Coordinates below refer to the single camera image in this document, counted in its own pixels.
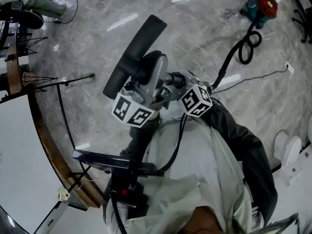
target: person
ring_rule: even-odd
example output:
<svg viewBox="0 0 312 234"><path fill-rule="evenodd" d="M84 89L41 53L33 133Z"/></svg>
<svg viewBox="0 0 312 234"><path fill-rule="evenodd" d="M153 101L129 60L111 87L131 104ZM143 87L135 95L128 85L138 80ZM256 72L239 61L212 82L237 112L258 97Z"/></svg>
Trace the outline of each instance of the person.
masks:
<svg viewBox="0 0 312 234"><path fill-rule="evenodd" d="M3 6L9 2L21 1L23 3L22 10L34 10L42 16L59 19L66 10L66 5L60 5L52 0L0 0Z"/></svg>
<svg viewBox="0 0 312 234"><path fill-rule="evenodd" d="M132 141L120 155L163 167L176 148L182 114L171 103L141 128L131 127ZM252 207L258 207L267 225L277 204L262 142L218 104L200 118L187 118L176 159L164 177L139 177L138 182L149 197L147 213L129 218L129 208L117 202L129 234L250 233ZM110 184L103 217L109 232L118 234Z"/></svg>

